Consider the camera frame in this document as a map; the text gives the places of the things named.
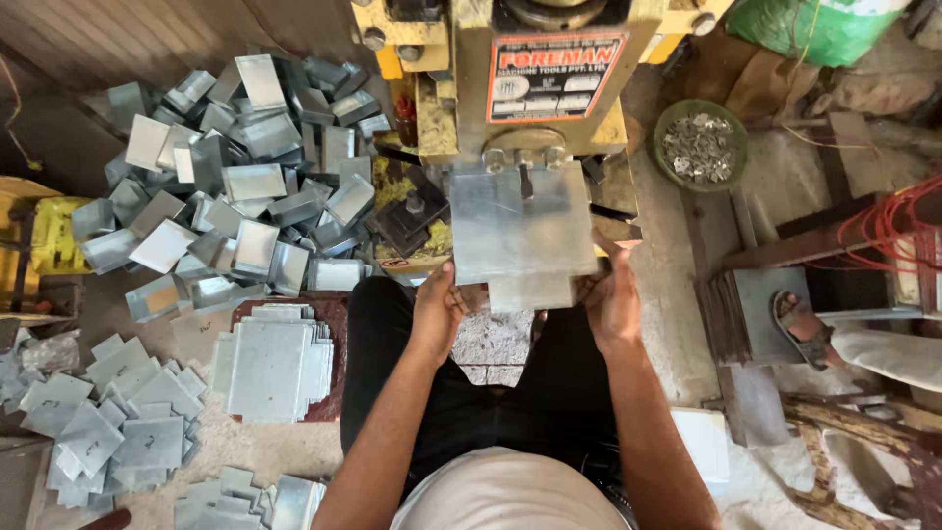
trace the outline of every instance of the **green bowl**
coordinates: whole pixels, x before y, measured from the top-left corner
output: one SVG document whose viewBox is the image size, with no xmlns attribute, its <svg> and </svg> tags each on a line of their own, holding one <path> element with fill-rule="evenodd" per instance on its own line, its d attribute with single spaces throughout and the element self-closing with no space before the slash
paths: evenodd
<svg viewBox="0 0 942 530">
<path fill-rule="evenodd" d="M 664 135 L 667 134 L 668 127 L 677 120 L 687 118 L 697 112 L 705 112 L 712 116 L 723 118 L 733 127 L 733 136 L 730 138 L 730 141 L 732 146 L 736 148 L 736 163 L 733 166 L 729 178 L 723 182 L 697 184 L 692 180 L 688 180 L 674 173 L 674 166 L 667 161 L 667 154 L 664 152 Z M 727 110 L 726 107 L 700 99 L 685 99 L 684 101 L 678 101 L 670 107 L 667 107 L 664 112 L 661 113 L 660 118 L 658 118 L 658 125 L 654 129 L 654 135 L 651 137 L 651 141 L 654 143 L 652 148 L 654 149 L 654 156 L 658 160 L 660 169 L 681 188 L 693 191 L 709 192 L 735 188 L 739 185 L 740 180 L 742 180 L 742 171 L 746 169 L 746 161 L 749 160 L 749 136 L 746 133 L 746 128 L 742 126 L 742 122 L 739 121 L 739 118 Z"/>
</svg>

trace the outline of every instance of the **sandal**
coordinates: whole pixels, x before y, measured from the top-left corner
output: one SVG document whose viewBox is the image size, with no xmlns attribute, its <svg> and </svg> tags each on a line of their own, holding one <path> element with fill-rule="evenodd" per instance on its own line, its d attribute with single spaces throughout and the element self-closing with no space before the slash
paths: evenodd
<svg viewBox="0 0 942 530">
<path fill-rule="evenodd" d="M 788 329 L 794 325 L 795 318 L 802 311 L 810 311 L 811 306 L 802 300 L 798 301 L 798 304 L 795 304 L 795 307 L 790 309 L 788 313 L 778 316 L 778 308 L 782 303 L 788 298 L 791 293 L 787 290 L 780 290 L 775 293 L 771 299 L 771 317 L 775 320 L 775 323 L 778 325 L 778 328 L 782 330 L 782 333 L 785 334 L 785 337 L 789 342 L 794 344 L 795 349 L 798 350 L 798 353 L 802 355 L 804 361 L 808 363 L 808 366 L 822 372 L 827 370 L 827 364 L 824 362 L 826 357 L 825 347 L 831 343 L 831 336 L 834 335 L 834 328 L 825 325 L 821 331 L 819 331 L 811 340 L 806 342 L 798 341 L 798 338 L 791 334 Z"/>
</svg>

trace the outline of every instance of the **worker's arm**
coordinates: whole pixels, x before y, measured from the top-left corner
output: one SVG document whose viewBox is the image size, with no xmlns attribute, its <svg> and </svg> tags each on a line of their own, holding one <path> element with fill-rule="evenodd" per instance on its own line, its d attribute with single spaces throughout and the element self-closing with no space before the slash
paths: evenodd
<svg viewBox="0 0 942 530">
<path fill-rule="evenodd" d="M 644 351 L 641 300 L 628 252 L 596 234 L 612 275 L 586 299 L 595 344 L 609 369 L 622 478 L 645 530 L 719 529 L 720 514 L 677 433 L 658 375 Z"/>
<path fill-rule="evenodd" d="M 448 357 L 463 315 L 454 264 L 425 281 L 412 334 L 314 517 L 316 530 L 388 529 L 412 460 L 431 381 Z"/>
</svg>

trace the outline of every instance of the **white shirt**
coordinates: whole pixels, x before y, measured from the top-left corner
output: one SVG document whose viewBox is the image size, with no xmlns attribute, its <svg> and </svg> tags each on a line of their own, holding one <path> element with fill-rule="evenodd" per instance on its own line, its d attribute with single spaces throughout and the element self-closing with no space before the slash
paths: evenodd
<svg viewBox="0 0 942 530">
<path fill-rule="evenodd" d="M 573 468 L 503 447 L 472 451 L 426 477 L 390 530 L 626 530 L 605 495 Z"/>
</svg>

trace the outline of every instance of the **foreman label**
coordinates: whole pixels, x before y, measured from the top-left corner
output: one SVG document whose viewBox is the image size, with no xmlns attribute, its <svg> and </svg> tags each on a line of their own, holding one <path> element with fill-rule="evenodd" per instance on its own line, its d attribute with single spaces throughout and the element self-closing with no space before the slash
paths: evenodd
<svg viewBox="0 0 942 530">
<path fill-rule="evenodd" d="M 592 112 L 625 47 L 623 33 L 557 33 L 495 39 L 489 124 L 577 120 Z"/>
</svg>

